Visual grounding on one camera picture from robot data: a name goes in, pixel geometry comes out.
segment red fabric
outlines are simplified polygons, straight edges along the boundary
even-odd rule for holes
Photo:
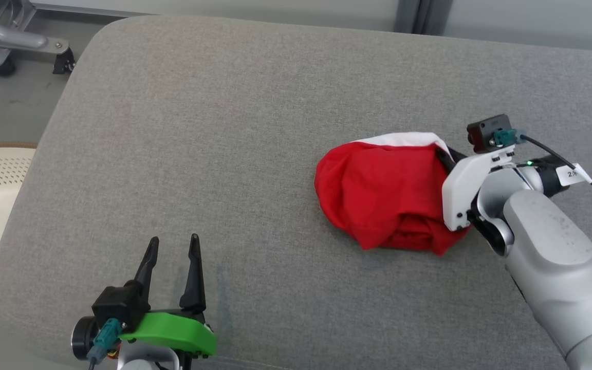
[[[468,229],[451,232],[444,224],[447,173],[435,148],[353,142],[331,150],[314,177],[321,209],[363,250],[383,246],[443,255]]]

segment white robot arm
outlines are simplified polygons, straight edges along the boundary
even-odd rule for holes
[[[566,172],[590,178],[554,157],[513,164],[520,138],[505,115],[470,124],[468,132],[479,154],[459,160],[442,186],[447,227],[472,223],[505,258],[568,367],[592,370],[592,242],[549,199],[576,181]]]

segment white fabric trim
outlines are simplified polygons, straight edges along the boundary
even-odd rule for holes
[[[391,133],[374,136],[373,138],[355,140],[353,142],[389,146],[427,146],[434,143],[449,153],[446,143],[434,133]]]

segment white label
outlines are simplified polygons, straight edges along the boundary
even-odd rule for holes
[[[559,182],[561,183],[562,187],[567,187],[568,185],[573,185],[573,183],[582,182],[585,180],[583,177],[583,169],[577,163],[574,163],[576,169],[571,169],[568,166],[563,166],[557,168],[557,175],[559,176]]]

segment white wall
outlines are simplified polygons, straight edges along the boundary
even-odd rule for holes
[[[444,35],[592,49],[592,0],[453,0]]]
[[[272,23],[392,31],[398,0],[31,0],[39,9],[102,14],[195,14]]]

